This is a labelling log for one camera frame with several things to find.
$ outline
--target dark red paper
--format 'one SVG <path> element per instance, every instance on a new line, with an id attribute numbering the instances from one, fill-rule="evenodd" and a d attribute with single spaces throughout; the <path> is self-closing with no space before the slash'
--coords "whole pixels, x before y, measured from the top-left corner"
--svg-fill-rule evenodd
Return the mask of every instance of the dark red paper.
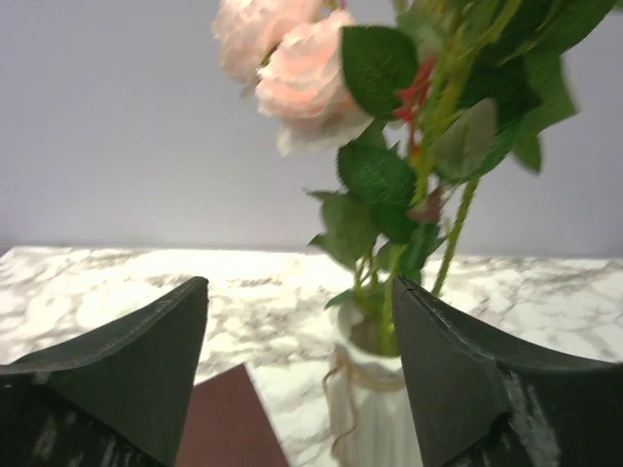
<path id="1" fill-rule="evenodd" d="M 288 467 L 244 365 L 195 387 L 175 467 Z"/>

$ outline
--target bouquet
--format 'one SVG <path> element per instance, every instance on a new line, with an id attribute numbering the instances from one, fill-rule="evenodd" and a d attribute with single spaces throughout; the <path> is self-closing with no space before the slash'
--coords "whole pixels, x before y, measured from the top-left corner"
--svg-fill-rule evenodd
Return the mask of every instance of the bouquet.
<path id="1" fill-rule="evenodd" d="M 356 304 L 375 329 L 369 350 L 398 354 L 393 282 L 421 284 L 443 249 L 441 293 L 482 177 L 509 155 L 540 172 L 539 134 L 577 113 L 564 53 L 615 3 L 392 0 L 395 24 L 376 25 L 344 0 L 222 0 L 220 64 L 281 122 L 279 151 L 337 150 L 342 188 L 308 193 L 324 225 L 311 245 L 352 272 L 327 305 Z"/>

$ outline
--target peony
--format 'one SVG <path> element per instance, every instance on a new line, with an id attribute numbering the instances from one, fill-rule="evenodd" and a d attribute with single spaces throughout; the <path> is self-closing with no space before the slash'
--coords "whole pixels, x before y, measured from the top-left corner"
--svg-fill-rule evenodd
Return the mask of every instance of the peony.
<path id="1" fill-rule="evenodd" d="M 345 10 L 299 24 L 259 70 L 259 110 L 281 120 L 277 147 L 283 155 L 344 146 L 372 122 L 342 78 L 340 29 L 350 24 L 354 20 Z"/>
<path id="2" fill-rule="evenodd" d="M 258 67 L 283 35 L 317 18 L 323 5 L 324 0 L 221 0 L 212 32 L 221 42 L 227 77 L 253 87 Z"/>

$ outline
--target gray wall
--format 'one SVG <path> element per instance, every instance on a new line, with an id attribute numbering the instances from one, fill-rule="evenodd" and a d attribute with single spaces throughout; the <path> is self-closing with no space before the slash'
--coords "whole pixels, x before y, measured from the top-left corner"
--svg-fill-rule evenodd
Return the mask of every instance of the gray wall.
<path id="1" fill-rule="evenodd" d="M 0 1 L 0 247 L 297 249 L 333 154 L 283 160 L 216 58 L 217 0 Z M 361 21 L 389 0 L 350 0 Z M 483 183 L 466 253 L 623 256 L 623 17 L 568 56 L 583 113 L 545 135 L 544 174 Z"/>

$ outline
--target potted plant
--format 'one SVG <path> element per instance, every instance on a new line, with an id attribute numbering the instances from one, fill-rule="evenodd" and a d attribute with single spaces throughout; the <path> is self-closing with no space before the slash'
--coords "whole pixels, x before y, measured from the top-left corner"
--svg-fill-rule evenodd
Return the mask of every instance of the potted plant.
<path id="1" fill-rule="evenodd" d="M 357 467 L 421 465 L 392 316 L 396 277 L 422 284 L 443 250 L 439 296 L 481 178 L 511 154 L 540 171 L 539 133 L 577 112 L 563 54 L 615 1 L 392 3 L 393 25 L 356 24 L 344 0 L 223 0 L 213 23 L 227 76 L 280 120 L 279 151 L 337 149 L 342 188 L 308 193 L 325 227 L 311 245 L 353 276 L 327 304 L 336 350 L 323 383 L 332 451 Z"/>

